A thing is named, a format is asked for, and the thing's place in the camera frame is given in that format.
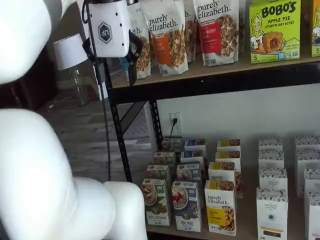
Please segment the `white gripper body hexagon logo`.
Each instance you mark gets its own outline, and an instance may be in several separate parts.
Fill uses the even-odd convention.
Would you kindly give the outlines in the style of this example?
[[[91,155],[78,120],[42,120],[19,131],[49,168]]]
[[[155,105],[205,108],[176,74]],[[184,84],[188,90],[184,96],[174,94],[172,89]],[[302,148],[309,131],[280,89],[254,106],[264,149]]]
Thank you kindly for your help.
[[[92,0],[88,4],[96,56],[123,58],[129,52],[131,20],[125,0]]]

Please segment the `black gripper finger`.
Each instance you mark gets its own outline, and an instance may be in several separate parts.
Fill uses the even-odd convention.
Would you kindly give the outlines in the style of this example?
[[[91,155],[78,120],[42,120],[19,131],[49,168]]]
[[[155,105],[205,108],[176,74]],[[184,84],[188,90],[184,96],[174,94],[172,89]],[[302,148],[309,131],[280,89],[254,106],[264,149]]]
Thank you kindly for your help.
[[[89,38],[87,38],[84,43],[82,44],[82,47],[87,55],[87,58],[91,61],[93,67],[94,67],[94,71],[95,71],[95,75],[96,75],[96,80],[98,85],[102,85],[103,81],[101,78],[101,72],[100,72],[100,64],[101,62],[99,61],[99,59],[94,55],[94,52],[91,48],[91,41]]]
[[[133,86],[137,80],[136,62],[142,54],[144,43],[138,36],[136,36],[130,30],[128,31],[128,36],[129,36],[129,49],[125,58],[126,58],[126,61],[128,62],[129,85]]]

